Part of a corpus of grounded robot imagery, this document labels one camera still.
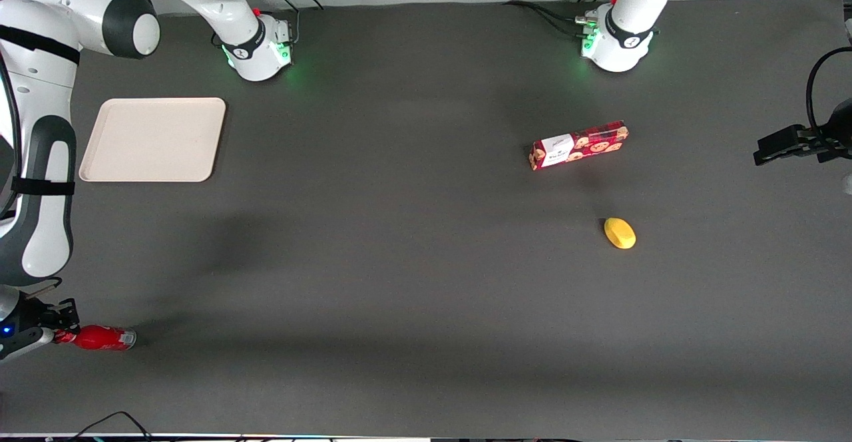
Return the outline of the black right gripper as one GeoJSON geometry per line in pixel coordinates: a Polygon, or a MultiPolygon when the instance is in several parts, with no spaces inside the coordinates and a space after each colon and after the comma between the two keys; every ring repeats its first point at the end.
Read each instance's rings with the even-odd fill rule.
{"type": "MultiPolygon", "coordinates": [[[[57,304],[28,299],[18,288],[1,286],[1,335],[15,336],[33,327],[50,330],[79,330],[76,300],[66,298],[57,304]]],[[[55,345],[76,344],[76,337],[55,337],[55,345]]]]}

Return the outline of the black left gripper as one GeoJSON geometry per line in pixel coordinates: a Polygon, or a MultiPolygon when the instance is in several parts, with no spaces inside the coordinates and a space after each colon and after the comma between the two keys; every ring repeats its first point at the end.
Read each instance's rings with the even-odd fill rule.
{"type": "Polygon", "coordinates": [[[807,129],[802,124],[792,124],[786,128],[758,139],[757,151],[753,154],[756,166],[763,166],[775,160],[817,156],[819,163],[836,159],[851,160],[851,99],[839,103],[831,113],[827,123],[818,126],[813,114],[813,101],[806,98],[806,114],[812,133],[812,144],[807,145],[807,129]]]}

